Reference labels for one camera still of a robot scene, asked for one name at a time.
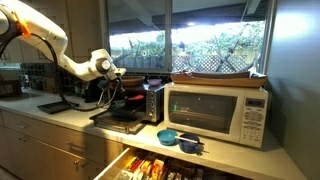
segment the wire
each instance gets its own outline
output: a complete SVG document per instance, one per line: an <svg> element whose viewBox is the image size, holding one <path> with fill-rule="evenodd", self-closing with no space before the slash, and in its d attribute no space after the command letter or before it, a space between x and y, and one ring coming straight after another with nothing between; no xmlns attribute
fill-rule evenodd
<svg viewBox="0 0 320 180"><path fill-rule="evenodd" d="M57 54L54 50L54 48L52 47L52 45L46 40L44 39L43 37L37 35L37 34L33 34L31 33L31 35L35 36L35 37L38 37L39 39L41 39L49 48L51 54L52 54L52 58L53 58L53 61L54 61L54 64L56 66L56 78L55 78L55 81L56 81L56 87L58 89L58 92L59 92L59 95L62 99L63 102L67 103L72 109L74 110L77 110L77 111L81 111L81 112L89 112L89 111L93 111L93 110L96 110L100 107L93 107L93 108L88 108L88 109L82 109L82 108L77 108L75 107L73 104L71 104L64 96L64 93L63 93L63 83L61 83L60 81L60 72L59 72L59 65L58 65L58 58L57 58Z"/></svg>

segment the cabinet handle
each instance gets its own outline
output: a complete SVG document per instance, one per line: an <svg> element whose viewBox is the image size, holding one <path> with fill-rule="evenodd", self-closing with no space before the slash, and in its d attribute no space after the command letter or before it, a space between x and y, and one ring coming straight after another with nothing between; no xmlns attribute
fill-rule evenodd
<svg viewBox="0 0 320 180"><path fill-rule="evenodd" d="M22 142L26 142L27 140L29 140L28 137L22 137L22 138L19 138L19 141L22 141Z"/></svg>
<svg viewBox="0 0 320 180"><path fill-rule="evenodd" d="M79 160L74 161L73 164L77 166L79 164Z"/></svg>
<svg viewBox="0 0 320 180"><path fill-rule="evenodd" d="M84 168L84 167L86 167L87 164L88 164L88 163L85 162L85 163L81 164L80 166L81 166L82 168Z"/></svg>
<svg viewBox="0 0 320 180"><path fill-rule="evenodd" d="M78 146L78 145L75 145L73 144L73 142L66 142L67 145L69 145L71 148L76 148L78 150L81 150L81 151L86 151L88 147L81 147L81 146Z"/></svg>
<svg viewBox="0 0 320 180"><path fill-rule="evenodd" d="M21 129L24 129L24 128L28 127L27 124L24 124L24 123L22 123L22 122L16 122L16 125L17 125L19 128L21 128Z"/></svg>

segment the countertop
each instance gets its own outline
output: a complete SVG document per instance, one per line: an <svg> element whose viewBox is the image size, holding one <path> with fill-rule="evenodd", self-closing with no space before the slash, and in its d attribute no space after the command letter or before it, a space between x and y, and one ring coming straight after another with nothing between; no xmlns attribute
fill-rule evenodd
<svg viewBox="0 0 320 180"><path fill-rule="evenodd" d="M80 100L80 98L70 98L73 102ZM94 126L89 117L103 112L105 109L90 112L70 109L56 114L47 114L37 107L57 101L61 101L61 98L56 94L23 89L23 94L20 96L1 97L0 109L243 177L258 180L306 179L268 129L265 131L265 139L261 149L200 137L201 142L205 145L202 155L197 156L183 153L179 145L164 146L160 144L156 134L159 130L166 129L163 121L157 124L147 124L136 135L124 134Z"/></svg>

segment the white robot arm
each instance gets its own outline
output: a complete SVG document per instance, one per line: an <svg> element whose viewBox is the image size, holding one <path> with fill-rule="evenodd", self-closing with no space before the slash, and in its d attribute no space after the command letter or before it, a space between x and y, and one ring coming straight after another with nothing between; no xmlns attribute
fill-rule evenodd
<svg viewBox="0 0 320 180"><path fill-rule="evenodd" d="M51 44L60 67L84 81L90 81L101 76L108 80L114 80L121 77L126 71L126 69L117 68L113 64L105 49L93 51L90 61L85 63L74 62L64 54L68 38L58 25L18 0L0 0L1 46L5 46L10 38L17 37L37 48L53 61L52 52L44 41L32 34L42 37Z"/></svg>

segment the microwave control panel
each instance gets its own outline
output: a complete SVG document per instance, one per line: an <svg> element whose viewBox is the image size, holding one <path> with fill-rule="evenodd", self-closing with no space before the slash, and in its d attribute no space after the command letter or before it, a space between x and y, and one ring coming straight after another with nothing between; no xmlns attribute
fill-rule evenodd
<svg viewBox="0 0 320 180"><path fill-rule="evenodd" d="M261 148L265 119L265 99L247 98L242 118L240 144Z"/></svg>

